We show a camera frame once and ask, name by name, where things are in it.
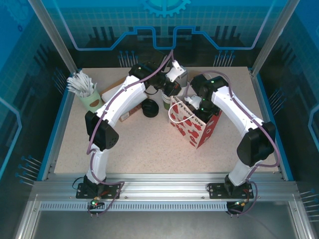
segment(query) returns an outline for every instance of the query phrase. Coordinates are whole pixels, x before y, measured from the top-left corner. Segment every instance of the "small box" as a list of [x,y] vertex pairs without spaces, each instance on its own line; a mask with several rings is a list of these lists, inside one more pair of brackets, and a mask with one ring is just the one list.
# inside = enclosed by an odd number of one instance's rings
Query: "small box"
[[[181,99],[176,96],[171,98],[170,106],[173,106],[169,113],[174,121],[182,121],[193,114],[193,112],[190,111]],[[221,116],[221,112],[222,111],[220,111],[217,116],[213,115],[207,123],[204,123],[196,116],[193,116],[182,123],[174,123],[171,120],[169,120],[169,122],[187,141],[189,141],[192,146],[197,149],[213,134],[216,124]]]
[[135,106],[133,109],[131,109],[130,111],[126,112],[124,115],[122,115],[119,118],[120,122],[123,122],[124,120],[126,120],[128,117],[130,117],[132,114],[134,114],[136,111],[138,111],[139,109],[142,108],[142,103],[139,103],[137,106]]

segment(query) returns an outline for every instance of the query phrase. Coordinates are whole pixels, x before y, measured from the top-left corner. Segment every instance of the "table surface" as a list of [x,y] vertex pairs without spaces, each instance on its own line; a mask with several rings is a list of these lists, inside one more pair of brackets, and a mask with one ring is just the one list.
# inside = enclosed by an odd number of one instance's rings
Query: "table surface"
[[[188,71],[217,70],[232,82],[237,97],[258,117],[262,118],[247,67],[187,67]],[[98,85],[106,88],[127,75],[129,68],[90,68],[83,72]],[[240,134],[230,119],[222,114],[213,135],[200,148],[189,142],[168,123],[161,93],[151,96],[159,105],[159,114],[147,118],[142,110],[115,126],[120,139],[112,148],[106,171],[109,173],[204,173],[230,172],[237,160],[236,149]],[[90,157],[86,155],[88,135],[85,108],[75,97],[55,166],[55,173],[86,173]],[[273,164],[271,154],[264,163]],[[277,171],[258,168],[257,171]]]

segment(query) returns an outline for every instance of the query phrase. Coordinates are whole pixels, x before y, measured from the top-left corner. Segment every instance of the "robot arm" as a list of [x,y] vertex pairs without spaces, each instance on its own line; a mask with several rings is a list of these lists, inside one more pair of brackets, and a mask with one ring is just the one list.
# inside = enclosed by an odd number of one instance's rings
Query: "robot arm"
[[209,119],[211,118],[210,113],[216,112],[216,107],[221,109],[235,124],[242,137],[237,147],[239,160],[235,168],[225,178],[225,188],[231,196],[236,190],[236,187],[246,182],[247,177],[252,170],[254,170],[254,167],[274,152],[274,148],[266,136],[234,103],[234,99],[266,130],[273,140],[275,140],[275,126],[271,122],[264,123],[251,113],[233,92],[233,96],[231,97],[228,83],[222,77],[207,80],[203,75],[199,75],[194,77],[191,85],[197,93],[197,96],[186,98],[186,101],[197,110],[200,109],[205,112],[203,117],[208,116]]
[[[135,76],[128,76],[125,82],[117,91],[117,93],[124,89],[125,86],[128,86],[129,84],[137,81],[139,81],[139,79]],[[93,171],[95,176],[100,181],[103,181],[106,178],[105,170],[109,151],[117,143],[119,139],[119,135],[115,132],[113,128],[120,116],[125,112],[126,108],[129,106],[130,102],[132,102],[138,95],[145,94],[144,91],[144,83],[138,83],[130,87],[126,91],[123,91],[121,94],[119,94],[118,97],[116,97],[116,99],[114,99],[107,113],[103,117],[103,121],[98,128],[97,134],[94,138],[94,143],[92,144],[92,148],[96,152],[93,161]],[[93,129],[97,121],[102,116],[103,111],[105,110],[106,106],[110,103],[111,99],[108,102],[106,102],[101,108],[99,108],[95,112],[95,114],[90,111],[86,113],[85,121],[87,125],[87,133],[89,135],[92,135]],[[99,183],[93,177],[91,169],[88,170],[86,177],[88,178],[88,180],[95,184]]]
[[[172,68],[168,73],[159,72],[145,82],[137,83],[128,89],[126,87],[132,83],[135,83],[141,79],[144,79],[150,75],[161,64],[163,57],[159,58],[157,64],[154,59],[150,62],[139,63],[134,65],[129,76],[125,82],[121,85],[115,95],[120,93],[114,101],[110,104],[107,113],[103,116],[103,120],[98,127],[97,133],[94,137],[92,149],[95,151],[93,160],[93,173],[100,180],[103,181],[106,178],[106,165],[110,149],[117,143],[119,135],[113,129],[118,121],[119,117],[125,113],[125,110],[130,103],[140,94],[145,94],[144,91],[149,86],[154,86],[156,89],[161,89],[167,96],[177,95],[181,90],[179,83],[175,80],[186,74],[186,70],[178,64],[177,61],[172,62]],[[112,98],[99,108],[95,113],[87,112],[85,115],[87,133],[91,136],[93,130],[106,109],[106,106],[110,103]],[[85,180],[90,183],[98,184],[99,182],[93,177],[91,169],[88,170]]]

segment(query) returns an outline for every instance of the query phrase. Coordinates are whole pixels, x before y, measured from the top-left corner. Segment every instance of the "cup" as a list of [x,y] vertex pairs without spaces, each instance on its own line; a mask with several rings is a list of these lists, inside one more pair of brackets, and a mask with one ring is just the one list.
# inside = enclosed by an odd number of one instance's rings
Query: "cup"
[[95,90],[92,95],[88,97],[79,97],[79,99],[83,103],[84,107],[93,113],[103,106],[101,96],[97,90]]
[[170,97],[168,97],[167,95],[165,95],[163,92],[161,93],[161,97],[163,99],[163,104],[164,104],[164,108],[166,110],[169,110],[169,107],[170,107]]

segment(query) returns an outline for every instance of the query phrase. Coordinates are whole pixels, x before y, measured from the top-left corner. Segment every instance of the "black lid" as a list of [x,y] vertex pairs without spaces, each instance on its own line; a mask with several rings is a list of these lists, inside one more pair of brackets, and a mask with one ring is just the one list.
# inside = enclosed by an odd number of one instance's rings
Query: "black lid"
[[153,118],[158,115],[159,106],[155,101],[146,99],[142,102],[142,110],[146,117]]

